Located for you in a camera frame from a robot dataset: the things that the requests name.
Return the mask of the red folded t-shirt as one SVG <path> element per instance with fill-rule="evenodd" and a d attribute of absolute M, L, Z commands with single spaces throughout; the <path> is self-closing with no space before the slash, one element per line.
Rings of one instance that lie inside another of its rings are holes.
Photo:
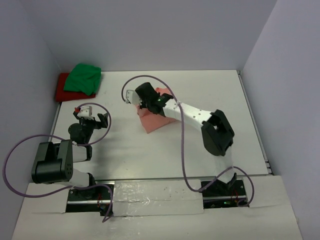
<path fill-rule="evenodd" d="M 75 91 L 65 91 L 64 86 L 67 80 L 69 73 L 64 72 L 60 73 L 57 81 L 56 91 L 55 91 L 55 101 L 58 103 L 74 101 L 74 100 L 86 100 L 93 99 L 96 97 L 96 94 L 93 93 L 91 95 L 86 95 L 83 92 L 75 92 Z"/>

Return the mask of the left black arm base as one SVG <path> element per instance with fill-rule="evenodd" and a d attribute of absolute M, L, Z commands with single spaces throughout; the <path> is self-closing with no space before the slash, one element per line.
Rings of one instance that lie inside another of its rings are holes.
<path fill-rule="evenodd" d="M 105 216 L 111 200 L 110 190 L 98 186 L 88 190 L 71 189 L 68 192 L 66 213 L 99 213 Z"/>

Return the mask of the green folded t-shirt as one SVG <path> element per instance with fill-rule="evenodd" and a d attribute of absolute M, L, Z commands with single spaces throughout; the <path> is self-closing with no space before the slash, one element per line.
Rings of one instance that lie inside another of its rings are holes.
<path fill-rule="evenodd" d="M 66 78 L 63 90 L 84 93 L 87 96 L 95 94 L 100 86 L 102 70 L 100 67 L 79 63 Z"/>

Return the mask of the silver tape patch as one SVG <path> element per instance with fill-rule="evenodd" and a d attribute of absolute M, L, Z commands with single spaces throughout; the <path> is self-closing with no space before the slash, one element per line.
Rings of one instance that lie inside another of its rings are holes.
<path fill-rule="evenodd" d="M 115 217 L 198 215 L 203 195 L 184 180 L 116 181 L 112 211 Z"/>

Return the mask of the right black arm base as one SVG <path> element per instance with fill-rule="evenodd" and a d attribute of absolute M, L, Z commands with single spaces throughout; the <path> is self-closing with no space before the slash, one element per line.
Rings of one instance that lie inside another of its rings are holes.
<path fill-rule="evenodd" d="M 237 179 L 229 189 L 217 180 L 201 193 L 204 209 L 236 208 L 247 205 L 247 194 L 241 179 Z"/>

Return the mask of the salmon pink t-shirt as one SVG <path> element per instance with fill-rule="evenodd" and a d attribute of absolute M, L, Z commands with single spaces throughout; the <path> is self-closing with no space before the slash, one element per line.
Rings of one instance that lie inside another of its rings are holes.
<path fill-rule="evenodd" d="M 141 125 L 145 129 L 146 133 L 149 134 L 165 125 L 176 122 L 177 120 L 170 117 L 164 117 L 160 114 L 154 114 L 147 108 L 140 108 L 136 105 L 137 115 L 139 116 Z"/>

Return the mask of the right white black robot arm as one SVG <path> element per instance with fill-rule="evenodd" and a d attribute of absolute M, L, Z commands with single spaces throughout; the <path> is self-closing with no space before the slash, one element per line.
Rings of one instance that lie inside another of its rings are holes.
<path fill-rule="evenodd" d="M 215 166 L 218 172 L 223 168 L 230 169 L 230 173 L 224 173 L 218 178 L 218 192 L 227 196 L 234 191 L 232 180 L 235 173 L 230 148 L 235 133 L 223 111 L 208 111 L 185 104 L 175 99 L 168 88 L 154 89 L 149 82 L 135 90 L 127 90 L 125 99 L 137 107 L 141 124 L 147 133 L 172 121 L 180 121 L 182 127 L 188 125 L 199 131 L 205 150 L 217 157 Z"/>

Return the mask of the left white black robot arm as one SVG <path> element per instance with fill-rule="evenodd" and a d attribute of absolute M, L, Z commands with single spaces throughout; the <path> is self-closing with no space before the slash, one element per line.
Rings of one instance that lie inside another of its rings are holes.
<path fill-rule="evenodd" d="M 93 199 L 98 193 L 96 181 L 91 173 L 74 168 L 73 143 L 85 148 L 85 160 L 92 158 L 92 146 L 89 141 L 94 130 L 108 128 L 108 115 L 99 113 L 96 120 L 90 114 L 78 116 L 73 113 L 78 123 L 68 128 L 70 139 L 59 143 L 42 142 L 39 144 L 31 170 L 31 178 L 36 184 L 61 184 L 80 188 L 79 192 L 86 199 Z"/>

